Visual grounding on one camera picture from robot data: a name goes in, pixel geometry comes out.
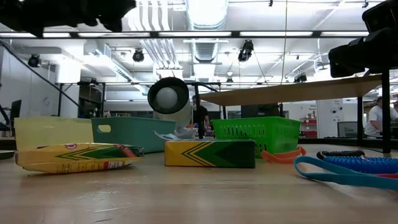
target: wall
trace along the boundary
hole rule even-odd
[[[208,111],[218,111],[219,106],[213,103],[203,103],[203,106]],[[343,112],[345,121],[356,121],[357,104],[355,101],[343,104]],[[106,111],[152,111],[152,108],[147,102],[105,102],[104,108]],[[290,119],[300,120],[306,115],[312,113],[316,108],[315,101],[303,101],[297,103],[284,103],[284,111],[289,112]],[[227,111],[240,111],[240,106],[227,106]]]
[[[57,114],[58,91],[48,83],[40,79],[28,68],[12,56],[3,47],[0,47],[0,104],[3,108],[11,107],[11,103],[22,100],[21,117],[36,115],[50,116]],[[35,68],[51,83],[55,82],[56,75],[47,69]]]

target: cardboard box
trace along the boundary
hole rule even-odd
[[[17,165],[49,174],[115,169],[141,158],[141,147],[120,144],[63,144],[16,152]]]
[[[170,140],[165,143],[166,166],[255,168],[252,140]]]

